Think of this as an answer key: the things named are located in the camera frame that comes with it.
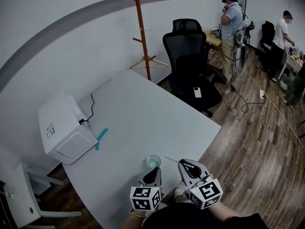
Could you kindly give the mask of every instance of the teal object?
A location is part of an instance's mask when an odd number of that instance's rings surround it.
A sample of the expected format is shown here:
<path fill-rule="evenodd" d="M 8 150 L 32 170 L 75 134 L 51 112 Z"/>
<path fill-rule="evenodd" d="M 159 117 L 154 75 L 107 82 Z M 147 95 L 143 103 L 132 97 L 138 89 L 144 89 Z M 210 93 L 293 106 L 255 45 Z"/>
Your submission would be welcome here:
<path fill-rule="evenodd" d="M 99 135 L 99 137 L 97 138 L 97 140 L 99 141 L 96 145 L 95 145 L 95 150 L 99 150 L 100 149 L 100 140 L 101 138 L 105 135 L 105 133 L 108 131 L 108 128 L 105 128 L 102 133 Z"/>
<path fill-rule="evenodd" d="M 161 159 L 157 155 L 150 155 L 146 159 L 146 165 L 151 169 L 155 169 L 156 167 L 160 167 Z"/>

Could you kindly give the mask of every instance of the black shirt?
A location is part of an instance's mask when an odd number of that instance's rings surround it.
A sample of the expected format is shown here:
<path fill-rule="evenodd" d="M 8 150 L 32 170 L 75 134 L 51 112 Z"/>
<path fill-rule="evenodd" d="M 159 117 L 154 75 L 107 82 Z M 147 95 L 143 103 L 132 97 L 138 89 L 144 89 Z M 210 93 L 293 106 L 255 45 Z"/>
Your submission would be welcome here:
<path fill-rule="evenodd" d="M 148 217 L 143 229 L 267 229 L 259 214 L 232 217 L 227 222 L 216 219 L 207 209 L 190 203 L 165 207 Z"/>
<path fill-rule="evenodd" d="M 299 71 L 298 75 L 305 80 L 305 63 L 303 64 L 301 70 Z"/>

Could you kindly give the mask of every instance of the bottle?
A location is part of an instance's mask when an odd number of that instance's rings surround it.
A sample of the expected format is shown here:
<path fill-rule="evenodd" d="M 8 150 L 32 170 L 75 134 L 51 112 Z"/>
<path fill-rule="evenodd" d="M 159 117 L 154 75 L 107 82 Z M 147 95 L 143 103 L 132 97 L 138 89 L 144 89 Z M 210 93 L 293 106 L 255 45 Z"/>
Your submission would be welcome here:
<path fill-rule="evenodd" d="M 212 59 L 212 55 L 213 55 L 213 50 L 210 49 L 210 50 L 209 50 L 209 59 Z"/>

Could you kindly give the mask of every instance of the black pants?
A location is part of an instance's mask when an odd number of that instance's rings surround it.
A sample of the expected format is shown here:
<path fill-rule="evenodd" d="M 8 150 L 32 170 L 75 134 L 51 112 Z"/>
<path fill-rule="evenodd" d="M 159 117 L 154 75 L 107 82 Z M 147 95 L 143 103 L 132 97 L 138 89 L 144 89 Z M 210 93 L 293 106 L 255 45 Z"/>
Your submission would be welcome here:
<path fill-rule="evenodd" d="M 273 43 L 270 55 L 267 55 L 267 64 L 264 66 L 264 70 L 269 71 L 269 77 L 275 78 L 275 74 L 282 64 L 283 55 L 284 49 Z"/>

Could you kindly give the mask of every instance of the curved gray stripe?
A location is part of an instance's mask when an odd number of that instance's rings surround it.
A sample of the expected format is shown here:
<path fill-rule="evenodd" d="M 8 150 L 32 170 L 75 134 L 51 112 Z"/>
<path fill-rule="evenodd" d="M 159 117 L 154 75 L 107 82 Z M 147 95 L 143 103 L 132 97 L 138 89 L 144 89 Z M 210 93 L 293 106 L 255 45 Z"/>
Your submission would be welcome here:
<path fill-rule="evenodd" d="M 164 0 L 141 0 L 141 4 Z M 52 23 L 21 46 L 0 69 L 0 92 L 12 77 L 42 49 L 68 32 L 104 15 L 135 6 L 132 0 L 104 0 Z"/>

